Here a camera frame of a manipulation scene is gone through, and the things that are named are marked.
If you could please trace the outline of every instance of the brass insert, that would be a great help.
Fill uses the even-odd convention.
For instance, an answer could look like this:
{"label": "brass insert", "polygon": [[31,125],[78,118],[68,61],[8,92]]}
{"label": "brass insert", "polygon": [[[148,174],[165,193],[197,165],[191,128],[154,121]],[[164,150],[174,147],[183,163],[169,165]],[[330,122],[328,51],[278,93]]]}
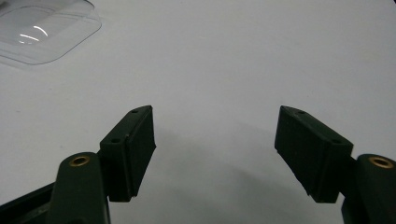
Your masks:
{"label": "brass insert", "polygon": [[82,166],[90,162],[90,157],[88,156],[79,156],[75,157],[73,160],[69,162],[70,166]]}
{"label": "brass insert", "polygon": [[385,158],[382,158],[382,157],[370,157],[369,161],[372,164],[379,166],[381,168],[384,168],[384,169],[391,169],[394,167],[394,165],[391,161],[389,161]]}

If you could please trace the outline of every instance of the white surface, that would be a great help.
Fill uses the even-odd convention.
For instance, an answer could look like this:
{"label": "white surface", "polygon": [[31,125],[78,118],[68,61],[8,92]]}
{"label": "white surface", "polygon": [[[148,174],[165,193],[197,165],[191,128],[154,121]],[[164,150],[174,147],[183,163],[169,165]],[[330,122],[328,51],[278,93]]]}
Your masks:
{"label": "white surface", "polygon": [[103,27],[60,60],[0,64],[0,203],[153,105],[157,150],[112,223],[342,223],[274,138],[281,105],[396,159],[390,0],[92,1]]}

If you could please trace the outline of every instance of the transparent plastic lid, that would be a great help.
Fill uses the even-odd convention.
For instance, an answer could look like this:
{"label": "transparent plastic lid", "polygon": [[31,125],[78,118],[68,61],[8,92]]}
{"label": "transparent plastic lid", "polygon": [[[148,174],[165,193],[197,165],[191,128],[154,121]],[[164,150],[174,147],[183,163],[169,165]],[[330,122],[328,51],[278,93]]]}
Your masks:
{"label": "transparent plastic lid", "polygon": [[0,0],[0,56],[49,63],[101,25],[93,4],[85,0]]}

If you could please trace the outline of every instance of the clear plastic container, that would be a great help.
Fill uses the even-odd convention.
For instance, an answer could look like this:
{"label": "clear plastic container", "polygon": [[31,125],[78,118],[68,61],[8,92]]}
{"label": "clear plastic container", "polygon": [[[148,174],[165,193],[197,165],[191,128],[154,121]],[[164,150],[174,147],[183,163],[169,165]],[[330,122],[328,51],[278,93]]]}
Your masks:
{"label": "clear plastic container", "polygon": [[49,63],[100,29],[84,0],[0,0],[0,56]]}

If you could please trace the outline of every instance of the white table surface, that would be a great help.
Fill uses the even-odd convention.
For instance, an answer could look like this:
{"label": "white table surface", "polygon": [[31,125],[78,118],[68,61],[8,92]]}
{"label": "white table surface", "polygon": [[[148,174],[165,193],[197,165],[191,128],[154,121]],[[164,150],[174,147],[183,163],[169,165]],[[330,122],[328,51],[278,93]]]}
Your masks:
{"label": "white table surface", "polygon": [[396,159],[393,0],[94,0],[102,28],[61,59],[0,63],[0,204],[154,108],[157,149],[112,223],[343,223],[274,140],[281,105]]}

